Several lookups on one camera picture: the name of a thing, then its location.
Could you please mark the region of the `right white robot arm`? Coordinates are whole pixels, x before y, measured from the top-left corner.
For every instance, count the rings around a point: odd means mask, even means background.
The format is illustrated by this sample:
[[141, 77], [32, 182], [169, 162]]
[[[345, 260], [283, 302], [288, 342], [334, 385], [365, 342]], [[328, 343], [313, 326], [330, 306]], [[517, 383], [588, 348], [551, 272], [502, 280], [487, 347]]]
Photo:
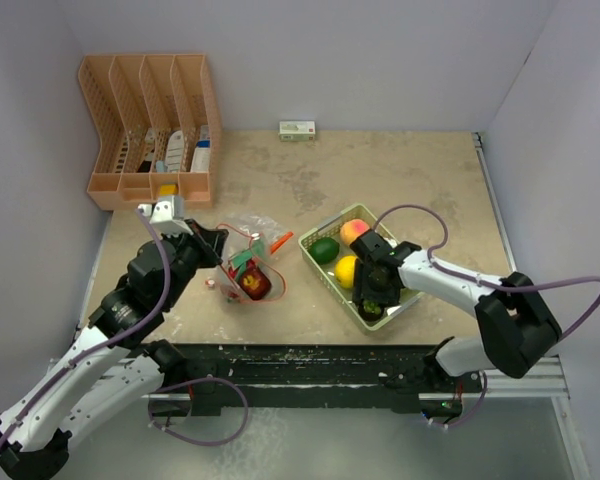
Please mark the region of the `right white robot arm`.
[[427, 355], [424, 376], [436, 391], [479, 370], [519, 379], [562, 336], [537, 286], [519, 272], [481, 276], [410, 242], [393, 247], [373, 230], [358, 236], [351, 249], [357, 257], [352, 301], [364, 321], [380, 320], [400, 304], [404, 290], [436, 297], [477, 321], [477, 336], [450, 337]]

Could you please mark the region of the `dark red apple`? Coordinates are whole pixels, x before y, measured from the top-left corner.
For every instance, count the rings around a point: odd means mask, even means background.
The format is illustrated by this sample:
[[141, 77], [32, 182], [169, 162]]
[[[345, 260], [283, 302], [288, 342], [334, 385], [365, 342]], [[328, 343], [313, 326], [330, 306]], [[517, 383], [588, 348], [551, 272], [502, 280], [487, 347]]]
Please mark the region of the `dark red apple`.
[[272, 289], [271, 281], [257, 266], [248, 267], [239, 277], [238, 284], [253, 301], [264, 299]]

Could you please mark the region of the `pink dragon fruit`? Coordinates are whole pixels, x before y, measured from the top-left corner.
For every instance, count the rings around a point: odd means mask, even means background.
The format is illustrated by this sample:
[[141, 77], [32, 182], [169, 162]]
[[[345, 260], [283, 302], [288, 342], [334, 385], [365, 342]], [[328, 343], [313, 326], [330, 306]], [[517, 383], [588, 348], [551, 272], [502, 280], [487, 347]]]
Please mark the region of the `pink dragon fruit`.
[[254, 241], [246, 249], [241, 250], [238, 253], [234, 254], [229, 259], [229, 276], [231, 279], [234, 280], [234, 282], [238, 285], [239, 288], [240, 288], [240, 286], [238, 284], [238, 279], [245, 272], [245, 270], [250, 266], [259, 267], [270, 280], [269, 274], [267, 272], [267, 267], [264, 264], [264, 259], [266, 258], [266, 254], [267, 254], [267, 247], [265, 246], [265, 244], [263, 242], [261, 242], [260, 240], [257, 240], [257, 241]]

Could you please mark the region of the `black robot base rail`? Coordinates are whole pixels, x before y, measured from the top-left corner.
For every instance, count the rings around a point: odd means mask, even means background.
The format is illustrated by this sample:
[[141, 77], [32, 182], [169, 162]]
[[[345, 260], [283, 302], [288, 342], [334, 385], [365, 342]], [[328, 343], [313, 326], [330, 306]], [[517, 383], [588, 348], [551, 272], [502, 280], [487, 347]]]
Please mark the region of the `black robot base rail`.
[[462, 394], [482, 388], [478, 373], [458, 379], [434, 372], [429, 345], [180, 344], [180, 380], [218, 377], [220, 384], [181, 387], [149, 397], [158, 417], [217, 416], [225, 408], [386, 409], [459, 414]]

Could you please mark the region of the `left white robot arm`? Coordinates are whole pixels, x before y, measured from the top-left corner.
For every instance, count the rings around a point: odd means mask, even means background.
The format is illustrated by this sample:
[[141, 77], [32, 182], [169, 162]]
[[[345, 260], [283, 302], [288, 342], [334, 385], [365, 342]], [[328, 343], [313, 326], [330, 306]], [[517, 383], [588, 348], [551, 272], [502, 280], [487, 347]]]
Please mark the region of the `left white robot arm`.
[[128, 404], [184, 384], [186, 360], [173, 344], [141, 344], [197, 271], [221, 264], [229, 233], [192, 219], [174, 225], [176, 234], [153, 234], [138, 249], [68, 351], [0, 413], [0, 468], [9, 478], [53, 478], [71, 449]]

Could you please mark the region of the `clear zip top bag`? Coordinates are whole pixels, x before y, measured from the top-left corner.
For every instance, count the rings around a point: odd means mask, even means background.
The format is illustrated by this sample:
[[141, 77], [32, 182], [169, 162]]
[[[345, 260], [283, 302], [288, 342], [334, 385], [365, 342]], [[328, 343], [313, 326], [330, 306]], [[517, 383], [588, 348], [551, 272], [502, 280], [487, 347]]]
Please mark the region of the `clear zip top bag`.
[[226, 302], [255, 304], [280, 300], [287, 281], [274, 266], [275, 254], [293, 238], [293, 232], [266, 215], [228, 216], [217, 227], [226, 230], [221, 264], [205, 281]]

